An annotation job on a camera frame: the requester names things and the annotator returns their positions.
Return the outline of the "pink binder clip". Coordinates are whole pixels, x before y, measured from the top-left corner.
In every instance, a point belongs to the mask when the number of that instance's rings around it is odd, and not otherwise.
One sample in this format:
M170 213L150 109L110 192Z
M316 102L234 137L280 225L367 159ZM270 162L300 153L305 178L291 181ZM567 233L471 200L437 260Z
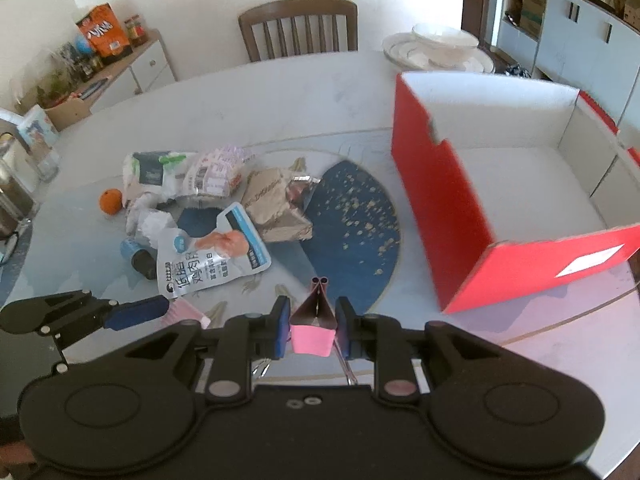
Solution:
M327 358L334 346L337 320L326 290L329 280L311 279L310 292L290 317L293 352Z

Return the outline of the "chicken breast snack pouch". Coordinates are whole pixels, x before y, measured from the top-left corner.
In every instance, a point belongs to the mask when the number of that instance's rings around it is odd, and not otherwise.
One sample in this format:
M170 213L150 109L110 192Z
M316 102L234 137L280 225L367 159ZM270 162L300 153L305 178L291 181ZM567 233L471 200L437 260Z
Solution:
M270 253L238 202L221 211L216 228L203 237L174 226L160 232L157 240L157 288L169 300L262 273L270 266Z

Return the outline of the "orange fruit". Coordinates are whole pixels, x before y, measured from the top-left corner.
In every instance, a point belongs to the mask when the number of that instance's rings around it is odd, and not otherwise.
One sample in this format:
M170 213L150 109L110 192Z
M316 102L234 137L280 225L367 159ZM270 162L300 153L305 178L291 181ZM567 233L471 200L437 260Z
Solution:
M99 198L99 207L109 216L114 216L122 210L122 192L118 188L108 188Z

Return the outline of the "white tissue paper pack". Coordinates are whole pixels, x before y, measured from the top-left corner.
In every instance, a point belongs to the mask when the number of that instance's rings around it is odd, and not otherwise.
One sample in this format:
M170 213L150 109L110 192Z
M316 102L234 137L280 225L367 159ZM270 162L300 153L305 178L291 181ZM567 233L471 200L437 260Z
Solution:
M145 193L164 202L186 196L186 174L197 158L197 152L129 153L122 163L122 203L128 206Z

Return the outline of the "pink eraser block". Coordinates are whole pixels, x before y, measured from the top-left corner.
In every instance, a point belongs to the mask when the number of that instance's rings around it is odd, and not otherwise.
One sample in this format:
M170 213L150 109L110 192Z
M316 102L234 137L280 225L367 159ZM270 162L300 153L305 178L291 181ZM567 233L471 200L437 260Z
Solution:
M212 322L207 315L193 307L188 300L177 298L171 301L168 310L160 318L160 324L167 327L183 321L198 322L203 330L206 330Z

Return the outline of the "small blue label bottle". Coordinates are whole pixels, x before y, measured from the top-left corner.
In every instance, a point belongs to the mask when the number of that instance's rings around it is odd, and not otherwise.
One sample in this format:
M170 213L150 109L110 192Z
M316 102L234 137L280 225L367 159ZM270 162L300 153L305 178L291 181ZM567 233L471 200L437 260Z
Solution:
M135 271L147 280L154 281L157 278L156 260L148 248L131 238L127 238L120 243L120 254Z

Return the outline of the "beige foil snack bag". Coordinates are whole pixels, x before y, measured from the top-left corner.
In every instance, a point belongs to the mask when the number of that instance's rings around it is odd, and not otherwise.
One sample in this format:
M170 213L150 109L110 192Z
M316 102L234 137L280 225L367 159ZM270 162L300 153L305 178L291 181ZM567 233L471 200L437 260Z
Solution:
M241 204L267 244L311 240L314 226L305 209L320 178L285 168L252 171Z

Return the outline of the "glass cup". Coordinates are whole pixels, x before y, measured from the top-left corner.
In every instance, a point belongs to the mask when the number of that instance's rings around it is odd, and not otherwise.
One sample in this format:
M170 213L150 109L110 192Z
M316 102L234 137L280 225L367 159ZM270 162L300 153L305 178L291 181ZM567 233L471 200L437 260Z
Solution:
M58 174L60 166L60 156L54 148L37 148L32 146L29 149L29 155L32 159L32 166L36 170L39 179L42 182L50 182Z

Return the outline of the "purple printed plastic packet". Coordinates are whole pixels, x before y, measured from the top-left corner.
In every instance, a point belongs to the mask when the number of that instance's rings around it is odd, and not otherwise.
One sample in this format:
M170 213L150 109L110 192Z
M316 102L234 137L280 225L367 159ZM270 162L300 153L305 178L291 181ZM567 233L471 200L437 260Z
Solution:
M182 182L183 196L230 197L247 176L244 148L224 146L198 153Z

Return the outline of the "red cardboard box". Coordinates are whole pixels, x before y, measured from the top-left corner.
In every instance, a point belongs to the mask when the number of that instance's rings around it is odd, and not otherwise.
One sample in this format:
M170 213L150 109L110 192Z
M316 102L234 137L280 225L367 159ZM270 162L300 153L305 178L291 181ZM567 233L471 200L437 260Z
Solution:
M570 284L639 249L639 159L586 92L501 75L396 79L392 155L440 308Z

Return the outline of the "white side cabinet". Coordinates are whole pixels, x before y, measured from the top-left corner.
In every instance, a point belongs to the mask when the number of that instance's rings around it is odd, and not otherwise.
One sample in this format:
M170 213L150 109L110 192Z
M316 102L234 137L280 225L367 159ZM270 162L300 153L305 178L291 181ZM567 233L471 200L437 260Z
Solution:
M61 104L48 108L50 121L62 131L100 110L165 86L177 79L160 32L152 29L148 41L114 64L106 66Z

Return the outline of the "stacked white plates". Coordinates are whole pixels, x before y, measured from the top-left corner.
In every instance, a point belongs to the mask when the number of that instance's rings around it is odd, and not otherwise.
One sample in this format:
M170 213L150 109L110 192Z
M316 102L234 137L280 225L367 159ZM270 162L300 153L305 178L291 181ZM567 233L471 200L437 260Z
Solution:
M429 47L408 32L387 36L382 42L386 58L402 70L422 72L495 73L495 63L480 50L444 49Z

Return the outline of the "orange snack bag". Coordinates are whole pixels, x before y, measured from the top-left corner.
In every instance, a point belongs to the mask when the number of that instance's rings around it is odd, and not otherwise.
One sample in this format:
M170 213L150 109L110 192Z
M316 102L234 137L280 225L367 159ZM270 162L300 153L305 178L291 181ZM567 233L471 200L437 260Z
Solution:
M95 6L76 22L76 26L105 65L132 53L127 33L108 3Z

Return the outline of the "wooden chair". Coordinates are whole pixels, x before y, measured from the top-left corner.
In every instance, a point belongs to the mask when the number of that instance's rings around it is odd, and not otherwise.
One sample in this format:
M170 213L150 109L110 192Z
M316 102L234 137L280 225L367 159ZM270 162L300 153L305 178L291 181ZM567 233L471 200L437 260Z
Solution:
M252 63L359 48L358 6L350 0L277 0L245 11L238 23Z

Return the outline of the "blue grey cabinet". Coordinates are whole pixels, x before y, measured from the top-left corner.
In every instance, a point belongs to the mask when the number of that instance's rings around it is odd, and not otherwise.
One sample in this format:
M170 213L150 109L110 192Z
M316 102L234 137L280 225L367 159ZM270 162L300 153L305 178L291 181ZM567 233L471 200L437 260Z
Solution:
M639 77L639 33L588 0L547 0L540 36L502 20L497 47L530 72L587 91L618 124Z

